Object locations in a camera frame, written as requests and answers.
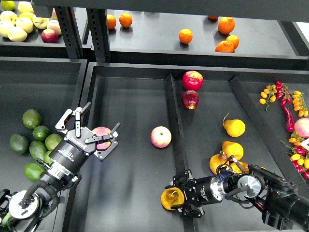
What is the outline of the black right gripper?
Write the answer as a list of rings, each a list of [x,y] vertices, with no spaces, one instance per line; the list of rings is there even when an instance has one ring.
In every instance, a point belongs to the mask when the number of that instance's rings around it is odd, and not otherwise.
[[[205,215],[203,205],[222,202],[222,191],[219,190],[220,179],[215,176],[194,179],[191,170],[185,170],[173,176],[165,189],[173,187],[184,192],[185,198],[191,205],[181,207],[182,216],[187,218],[201,218]]]

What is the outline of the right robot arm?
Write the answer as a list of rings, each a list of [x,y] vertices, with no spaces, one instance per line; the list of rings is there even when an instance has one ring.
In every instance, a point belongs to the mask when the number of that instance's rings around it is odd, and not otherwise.
[[[250,203],[261,212],[263,223],[277,230],[290,230],[294,225],[309,230],[309,201],[298,195],[296,183],[258,165],[244,168],[234,156],[215,172],[203,178],[193,178],[189,169],[176,174],[161,195],[162,206],[184,217],[201,218],[203,206],[226,199],[240,206]]]

